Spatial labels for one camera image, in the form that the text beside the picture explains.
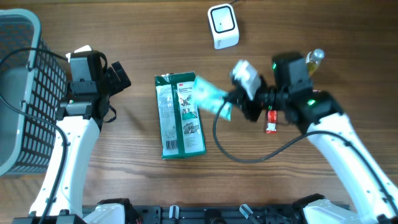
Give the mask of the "red toothpaste tube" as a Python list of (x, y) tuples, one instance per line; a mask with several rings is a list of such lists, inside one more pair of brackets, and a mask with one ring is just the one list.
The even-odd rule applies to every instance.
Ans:
[(277, 111), (276, 110), (269, 110), (267, 112), (266, 133), (267, 134), (275, 134), (277, 132), (276, 124), (277, 124)]

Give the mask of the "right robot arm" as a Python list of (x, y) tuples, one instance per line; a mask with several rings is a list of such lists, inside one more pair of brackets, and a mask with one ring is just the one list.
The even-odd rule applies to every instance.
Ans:
[(295, 223), (397, 223), (397, 187), (356, 134), (349, 116), (327, 91), (316, 91), (305, 57), (299, 52), (273, 56), (275, 86), (268, 86), (246, 60), (232, 68), (236, 89), (225, 100), (257, 121), (264, 110), (283, 111), (301, 135), (285, 147), (308, 139), (328, 161), (356, 207), (352, 212), (320, 194), (294, 203)]

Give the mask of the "green 3M package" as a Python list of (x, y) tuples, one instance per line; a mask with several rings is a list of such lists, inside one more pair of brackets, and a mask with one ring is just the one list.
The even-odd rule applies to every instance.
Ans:
[(193, 102), (194, 72), (155, 77), (163, 159), (184, 159), (206, 153), (197, 106)]

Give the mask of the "yellow oil bottle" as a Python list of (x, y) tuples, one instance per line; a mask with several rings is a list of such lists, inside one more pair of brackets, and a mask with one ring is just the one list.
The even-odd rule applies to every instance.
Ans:
[(310, 76), (318, 69), (324, 57), (325, 53), (322, 49), (315, 49), (307, 54), (305, 62)]

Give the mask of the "teal toothbrush pack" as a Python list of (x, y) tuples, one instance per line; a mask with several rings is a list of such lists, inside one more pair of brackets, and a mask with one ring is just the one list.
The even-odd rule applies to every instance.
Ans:
[(231, 121), (233, 105), (225, 102), (228, 92), (221, 90), (200, 76), (196, 76), (193, 82), (192, 99), (200, 109), (217, 114), (224, 104), (219, 117)]

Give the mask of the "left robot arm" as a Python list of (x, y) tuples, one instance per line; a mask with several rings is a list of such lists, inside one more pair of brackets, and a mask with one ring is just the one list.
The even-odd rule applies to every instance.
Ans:
[(56, 112), (57, 138), (42, 188), (27, 217), (13, 223), (83, 223), (83, 188), (91, 152), (105, 116), (115, 109), (110, 98), (131, 86), (119, 62), (108, 64), (97, 50), (68, 58), (72, 80)]

